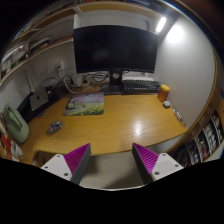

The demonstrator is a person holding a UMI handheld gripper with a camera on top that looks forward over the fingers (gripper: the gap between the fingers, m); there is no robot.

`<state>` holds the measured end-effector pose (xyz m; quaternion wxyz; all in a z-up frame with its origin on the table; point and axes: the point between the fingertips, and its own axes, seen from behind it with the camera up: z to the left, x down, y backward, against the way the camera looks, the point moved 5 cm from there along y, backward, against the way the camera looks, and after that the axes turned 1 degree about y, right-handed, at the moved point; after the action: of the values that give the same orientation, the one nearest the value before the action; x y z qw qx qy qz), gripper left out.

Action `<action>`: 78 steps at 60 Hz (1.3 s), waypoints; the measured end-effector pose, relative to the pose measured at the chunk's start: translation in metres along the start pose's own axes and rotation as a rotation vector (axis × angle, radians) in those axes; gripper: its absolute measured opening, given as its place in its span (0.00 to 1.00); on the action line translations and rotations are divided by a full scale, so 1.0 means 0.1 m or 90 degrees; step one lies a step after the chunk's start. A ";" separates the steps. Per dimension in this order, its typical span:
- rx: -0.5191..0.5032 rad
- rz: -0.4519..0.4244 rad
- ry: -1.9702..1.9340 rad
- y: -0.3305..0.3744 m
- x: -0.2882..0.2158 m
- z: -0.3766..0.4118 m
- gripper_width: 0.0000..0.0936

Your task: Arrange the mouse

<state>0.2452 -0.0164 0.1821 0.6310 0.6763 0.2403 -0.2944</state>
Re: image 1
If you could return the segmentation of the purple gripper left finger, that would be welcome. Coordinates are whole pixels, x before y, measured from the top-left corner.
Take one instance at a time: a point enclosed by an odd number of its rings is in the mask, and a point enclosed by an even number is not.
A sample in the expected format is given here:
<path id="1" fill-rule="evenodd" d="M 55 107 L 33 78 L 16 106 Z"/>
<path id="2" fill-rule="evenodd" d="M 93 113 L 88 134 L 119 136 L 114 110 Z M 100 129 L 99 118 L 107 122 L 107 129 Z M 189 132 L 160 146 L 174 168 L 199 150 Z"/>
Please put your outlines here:
<path id="1" fill-rule="evenodd" d="M 79 185 L 91 155 L 91 145 L 85 144 L 66 155 L 56 154 L 42 169 Z"/>

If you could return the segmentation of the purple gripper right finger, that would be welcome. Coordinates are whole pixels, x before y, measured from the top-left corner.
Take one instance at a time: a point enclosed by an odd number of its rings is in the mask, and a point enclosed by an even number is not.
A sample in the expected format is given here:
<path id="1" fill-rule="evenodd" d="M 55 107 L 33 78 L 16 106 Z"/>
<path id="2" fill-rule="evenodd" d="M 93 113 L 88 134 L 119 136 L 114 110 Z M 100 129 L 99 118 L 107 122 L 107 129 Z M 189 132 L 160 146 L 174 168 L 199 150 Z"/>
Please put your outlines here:
<path id="1" fill-rule="evenodd" d="M 182 169 L 167 153 L 157 154 L 137 143 L 132 144 L 132 154 L 145 185 Z"/>

